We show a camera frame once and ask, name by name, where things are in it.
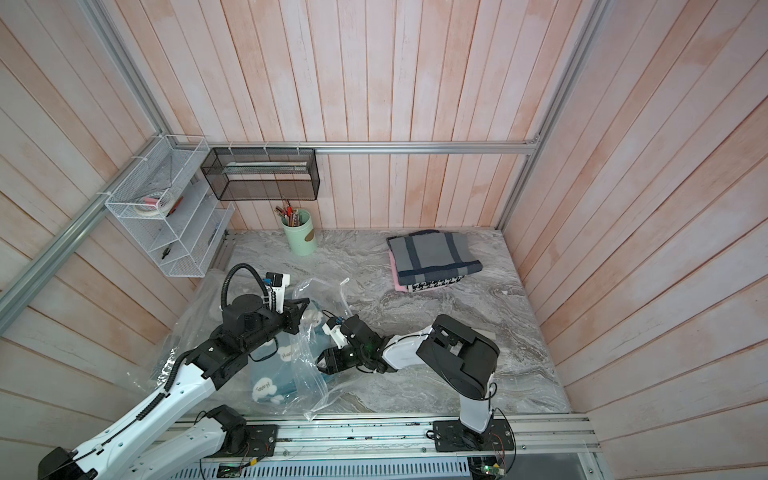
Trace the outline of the teal blanket with white clouds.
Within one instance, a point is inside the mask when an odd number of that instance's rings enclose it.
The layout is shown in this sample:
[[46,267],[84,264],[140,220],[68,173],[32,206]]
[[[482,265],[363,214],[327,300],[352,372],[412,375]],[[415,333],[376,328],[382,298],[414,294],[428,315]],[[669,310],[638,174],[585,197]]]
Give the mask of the teal blanket with white clouds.
[[315,330],[280,333],[259,347],[249,360],[252,399],[286,405],[302,395],[322,396],[328,390],[328,376],[317,369],[316,359],[330,346],[330,337]]

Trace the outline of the clear plastic vacuum bag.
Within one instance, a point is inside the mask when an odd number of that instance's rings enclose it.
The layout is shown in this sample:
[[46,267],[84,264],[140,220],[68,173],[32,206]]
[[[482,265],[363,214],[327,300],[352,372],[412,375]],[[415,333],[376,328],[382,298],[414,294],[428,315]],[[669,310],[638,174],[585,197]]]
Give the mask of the clear plastic vacuum bag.
[[[200,282],[193,300],[174,324],[171,333],[156,346],[145,364],[146,373],[132,376],[133,385],[145,394],[167,380],[174,361],[182,352],[206,340],[222,323],[220,290],[225,272],[214,269]],[[346,293],[348,278],[308,278],[293,281],[287,297],[308,298],[299,333],[281,333],[246,358],[247,365],[226,385],[190,411],[208,410],[226,404],[244,416],[302,416],[313,419],[329,412],[348,396],[358,377],[354,368],[326,375],[315,360],[335,345],[322,326],[332,313],[349,317]]]

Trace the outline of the pink fleece blanket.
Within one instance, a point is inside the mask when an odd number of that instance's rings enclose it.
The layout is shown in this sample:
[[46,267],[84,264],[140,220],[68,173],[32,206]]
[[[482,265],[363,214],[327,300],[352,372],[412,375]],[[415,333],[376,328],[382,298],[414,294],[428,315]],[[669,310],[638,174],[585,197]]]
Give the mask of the pink fleece blanket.
[[408,288],[406,286],[403,286],[403,285],[400,284],[399,276],[398,276],[398,271],[397,271],[397,267],[396,267],[396,263],[395,263],[395,258],[393,256],[392,252],[391,251],[387,251],[387,253],[388,253],[389,261],[390,261],[390,269],[391,269],[391,274],[392,274],[392,281],[393,281],[393,285],[394,285],[394,290],[397,291],[397,292],[408,293],[409,292]]

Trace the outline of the black white houndstooth knit blanket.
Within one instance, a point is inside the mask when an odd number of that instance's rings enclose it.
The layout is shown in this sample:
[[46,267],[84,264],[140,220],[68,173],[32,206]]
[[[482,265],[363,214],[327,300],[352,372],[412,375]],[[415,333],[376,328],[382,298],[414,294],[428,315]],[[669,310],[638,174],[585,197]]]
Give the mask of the black white houndstooth knit blanket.
[[435,289],[439,289],[439,288],[443,288],[443,287],[447,287],[447,286],[459,283],[463,279],[464,279],[464,275],[459,275],[456,277],[451,277],[446,279],[423,281],[423,282],[406,285],[405,289],[407,292],[410,292],[410,293],[435,290]]

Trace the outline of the dark blue blanket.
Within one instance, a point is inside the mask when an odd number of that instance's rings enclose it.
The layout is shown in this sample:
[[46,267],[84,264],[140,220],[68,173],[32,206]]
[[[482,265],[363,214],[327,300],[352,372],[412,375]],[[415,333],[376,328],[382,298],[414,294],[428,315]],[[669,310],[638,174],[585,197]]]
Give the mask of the dark blue blanket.
[[403,286],[459,275],[472,275],[483,270],[483,264],[469,248],[463,233],[422,230],[386,239]]

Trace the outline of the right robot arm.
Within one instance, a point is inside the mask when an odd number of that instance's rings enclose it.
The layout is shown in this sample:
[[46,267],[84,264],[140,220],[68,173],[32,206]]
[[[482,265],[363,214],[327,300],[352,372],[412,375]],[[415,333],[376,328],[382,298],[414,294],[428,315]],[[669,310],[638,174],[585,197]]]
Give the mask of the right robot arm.
[[490,387],[500,354],[489,337],[446,314],[438,315],[428,327],[403,335],[382,336],[357,315],[329,318],[323,332],[333,345],[316,358],[321,373],[360,369],[386,374],[425,365],[458,393],[463,428],[477,435],[488,431]]

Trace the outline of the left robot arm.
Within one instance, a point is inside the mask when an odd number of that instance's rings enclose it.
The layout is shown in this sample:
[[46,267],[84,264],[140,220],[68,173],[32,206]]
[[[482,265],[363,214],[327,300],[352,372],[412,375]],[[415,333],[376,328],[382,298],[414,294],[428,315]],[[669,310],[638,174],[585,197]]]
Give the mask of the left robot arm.
[[297,334],[308,298],[286,300],[280,312],[246,294],[222,307],[222,323],[183,352],[164,384],[91,439],[68,451],[57,447],[38,465],[39,479],[118,479],[184,413],[221,389],[257,348],[281,332]]

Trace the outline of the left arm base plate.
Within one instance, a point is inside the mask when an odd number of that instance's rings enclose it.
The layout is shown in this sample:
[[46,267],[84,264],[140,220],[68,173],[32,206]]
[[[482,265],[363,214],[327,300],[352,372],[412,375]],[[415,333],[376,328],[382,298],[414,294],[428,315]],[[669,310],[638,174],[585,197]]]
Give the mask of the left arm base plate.
[[256,424],[234,427],[225,435],[219,456],[263,459],[274,455],[279,427]]

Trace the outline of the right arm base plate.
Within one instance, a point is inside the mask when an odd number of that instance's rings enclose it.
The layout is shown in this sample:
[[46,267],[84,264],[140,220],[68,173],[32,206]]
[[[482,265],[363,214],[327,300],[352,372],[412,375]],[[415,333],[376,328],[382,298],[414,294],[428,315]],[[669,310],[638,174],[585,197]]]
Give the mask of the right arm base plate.
[[487,430],[477,433],[460,423],[459,420],[435,421],[426,432],[434,441],[438,452],[499,451],[511,453],[516,450],[514,432],[508,421],[494,418]]

